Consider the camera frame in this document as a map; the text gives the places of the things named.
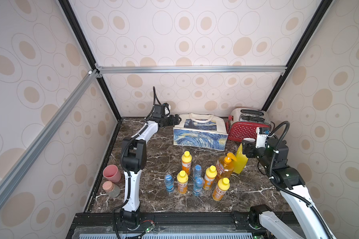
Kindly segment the yellow dish soap pump bottle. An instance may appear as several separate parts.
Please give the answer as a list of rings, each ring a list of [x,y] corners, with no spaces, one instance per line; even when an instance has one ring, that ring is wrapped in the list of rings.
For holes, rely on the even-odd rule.
[[[253,138],[244,138],[243,140],[255,140]],[[240,146],[238,147],[238,150],[236,152],[236,158],[237,161],[234,162],[234,170],[233,172],[236,174],[240,174],[244,167],[247,165],[248,162],[248,158],[242,154],[242,142],[240,144]]]

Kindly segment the orange dish soap pump bottle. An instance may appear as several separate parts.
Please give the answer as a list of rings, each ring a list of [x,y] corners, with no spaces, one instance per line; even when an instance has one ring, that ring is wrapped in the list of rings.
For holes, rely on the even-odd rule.
[[[216,179],[230,178],[234,170],[233,161],[237,161],[236,156],[229,152],[226,156],[221,156],[216,163]]]

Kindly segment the cream starry night shopping bag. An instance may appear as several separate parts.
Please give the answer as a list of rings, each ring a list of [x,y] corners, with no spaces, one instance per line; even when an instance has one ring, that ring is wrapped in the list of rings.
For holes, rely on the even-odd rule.
[[[179,117],[181,122],[173,128],[174,145],[225,150],[228,133],[222,118],[194,113]]]

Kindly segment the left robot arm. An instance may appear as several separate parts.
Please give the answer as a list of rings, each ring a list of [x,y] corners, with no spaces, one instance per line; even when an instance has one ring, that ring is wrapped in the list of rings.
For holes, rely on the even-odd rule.
[[[120,210],[120,222],[139,226],[140,224],[140,179],[147,163],[147,142],[160,128],[179,125],[181,118],[172,115],[168,103],[161,103],[153,87],[153,106],[144,118],[140,130],[131,137],[126,137],[121,143],[121,166],[125,176],[125,197],[121,206],[113,210]]]

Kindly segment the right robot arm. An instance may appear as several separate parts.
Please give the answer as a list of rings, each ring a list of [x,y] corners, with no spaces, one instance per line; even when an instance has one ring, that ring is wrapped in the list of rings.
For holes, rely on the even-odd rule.
[[[264,168],[261,174],[268,177],[270,183],[286,200],[304,233],[304,238],[333,239],[335,235],[316,208],[301,174],[287,164],[289,148],[284,138],[289,128],[288,121],[280,123],[274,129],[258,127],[255,141],[242,141],[242,153],[248,158],[256,158],[257,164]],[[265,204],[250,208],[248,224],[254,230],[266,229],[268,237],[301,238]]]

